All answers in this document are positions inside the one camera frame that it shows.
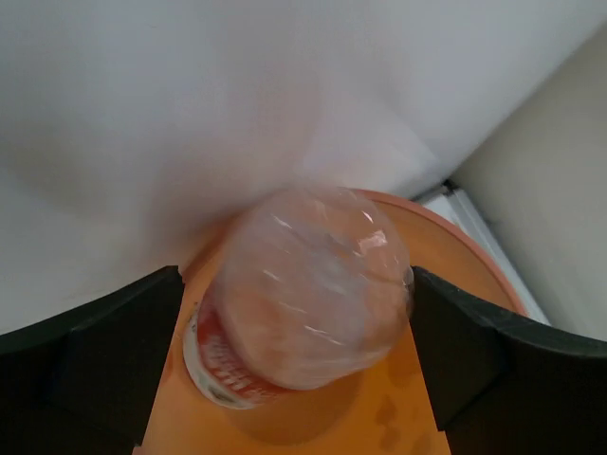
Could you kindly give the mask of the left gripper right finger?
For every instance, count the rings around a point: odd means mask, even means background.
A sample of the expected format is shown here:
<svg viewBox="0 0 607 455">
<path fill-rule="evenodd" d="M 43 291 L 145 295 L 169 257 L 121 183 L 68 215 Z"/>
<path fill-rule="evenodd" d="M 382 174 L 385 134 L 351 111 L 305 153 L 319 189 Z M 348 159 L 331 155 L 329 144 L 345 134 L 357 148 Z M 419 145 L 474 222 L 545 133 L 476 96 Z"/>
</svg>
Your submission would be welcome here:
<svg viewBox="0 0 607 455">
<path fill-rule="evenodd" d="M 414 344 L 451 453 L 605 453 L 605 342 L 413 272 Z"/>
</svg>

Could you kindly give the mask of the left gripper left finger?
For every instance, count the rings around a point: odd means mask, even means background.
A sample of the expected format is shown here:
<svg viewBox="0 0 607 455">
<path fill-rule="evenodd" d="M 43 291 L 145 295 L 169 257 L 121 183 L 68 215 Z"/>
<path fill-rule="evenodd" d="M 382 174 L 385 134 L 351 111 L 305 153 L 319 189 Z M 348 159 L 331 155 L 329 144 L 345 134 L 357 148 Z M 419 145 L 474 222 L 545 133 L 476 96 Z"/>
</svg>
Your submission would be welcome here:
<svg viewBox="0 0 607 455">
<path fill-rule="evenodd" d="M 146 432 L 184 283 L 165 266 L 1 336 L 4 454 L 130 454 Z"/>
</svg>

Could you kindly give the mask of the red label white bottle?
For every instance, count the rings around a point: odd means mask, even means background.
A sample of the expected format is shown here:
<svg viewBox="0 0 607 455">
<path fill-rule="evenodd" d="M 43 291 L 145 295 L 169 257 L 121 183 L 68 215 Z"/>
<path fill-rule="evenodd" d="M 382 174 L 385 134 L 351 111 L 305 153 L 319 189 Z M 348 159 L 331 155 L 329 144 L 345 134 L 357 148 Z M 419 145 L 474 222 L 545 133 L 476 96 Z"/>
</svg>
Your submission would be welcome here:
<svg viewBox="0 0 607 455">
<path fill-rule="evenodd" d="M 212 402 L 249 410 L 386 356 L 411 314 L 414 278 L 394 224 L 344 188 L 278 191 L 239 220 L 183 336 Z"/>
</svg>

